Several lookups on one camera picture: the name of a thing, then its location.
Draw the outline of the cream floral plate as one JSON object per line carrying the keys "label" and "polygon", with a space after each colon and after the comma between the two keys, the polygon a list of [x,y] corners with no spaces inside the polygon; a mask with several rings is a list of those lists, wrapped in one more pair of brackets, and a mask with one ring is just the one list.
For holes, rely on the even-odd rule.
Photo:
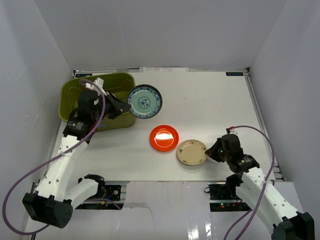
{"label": "cream floral plate", "polygon": [[207,146],[196,139],[181,142],[176,150],[177,158],[185,165],[197,166],[207,159]]}

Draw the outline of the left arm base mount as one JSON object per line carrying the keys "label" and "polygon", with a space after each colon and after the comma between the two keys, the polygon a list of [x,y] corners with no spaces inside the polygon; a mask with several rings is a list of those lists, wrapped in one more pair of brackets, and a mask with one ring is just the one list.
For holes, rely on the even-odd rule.
{"label": "left arm base mount", "polygon": [[104,195],[101,198],[91,197],[85,201],[86,204],[97,204],[103,210],[121,210],[121,185],[106,185]]}

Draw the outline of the green blue patterned small plate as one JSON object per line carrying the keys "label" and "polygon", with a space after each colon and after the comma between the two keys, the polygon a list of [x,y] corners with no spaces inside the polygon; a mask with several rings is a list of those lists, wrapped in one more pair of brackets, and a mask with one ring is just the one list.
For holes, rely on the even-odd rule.
{"label": "green blue patterned small plate", "polygon": [[131,106],[130,112],[136,118],[150,119],[161,111],[163,98],[154,86],[140,84],[129,92],[127,103]]}

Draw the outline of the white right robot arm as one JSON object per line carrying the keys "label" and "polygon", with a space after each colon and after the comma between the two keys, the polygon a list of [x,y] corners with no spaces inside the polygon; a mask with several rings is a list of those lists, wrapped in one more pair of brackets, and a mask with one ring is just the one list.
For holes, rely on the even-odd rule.
{"label": "white right robot arm", "polygon": [[242,199],[265,225],[273,240],[313,240],[315,222],[308,212],[291,205],[266,179],[259,163],[245,154],[235,134],[218,138],[206,155],[227,163],[232,175],[226,179],[226,195]]}

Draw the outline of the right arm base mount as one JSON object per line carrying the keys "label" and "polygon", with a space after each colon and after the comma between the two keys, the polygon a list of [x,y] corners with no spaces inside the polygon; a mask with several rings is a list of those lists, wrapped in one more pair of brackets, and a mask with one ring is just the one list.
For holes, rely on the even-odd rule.
{"label": "right arm base mount", "polygon": [[204,192],[209,196],[209,206],[212,213],[246,212],[251,210],[246,202],[226,187],[224,182],[208,184]]}

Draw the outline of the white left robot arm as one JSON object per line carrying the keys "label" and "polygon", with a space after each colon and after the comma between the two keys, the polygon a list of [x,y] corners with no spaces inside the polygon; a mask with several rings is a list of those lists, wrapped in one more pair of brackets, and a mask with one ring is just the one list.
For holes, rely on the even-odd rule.
{"label": "white left robot arm", "polygon": [[44,179],[34,193],[27,193],[22,203],[30,218],[47,225],[64,228],[70,221],[74,209],[86,200],[102,199],[106,194],[105,179],[96,174],[88,174],[67,189],[76,164],[91,137],[99,119],[115,119],[130,110],[131,106],[112,93],[99,94],[95,90],[80,93],[77,107],[67,120],[61,139],[58,159],[50,165]]}

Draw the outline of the orange glossy plate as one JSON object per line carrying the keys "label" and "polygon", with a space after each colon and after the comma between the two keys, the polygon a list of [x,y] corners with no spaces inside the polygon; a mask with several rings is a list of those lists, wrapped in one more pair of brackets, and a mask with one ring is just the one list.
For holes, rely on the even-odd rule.
{"label": "orange glossy plate", "polygon": [[158,125],[149,134],[149,143],[159,152],[170,152],[179,143],[178,131],[170,125]]}

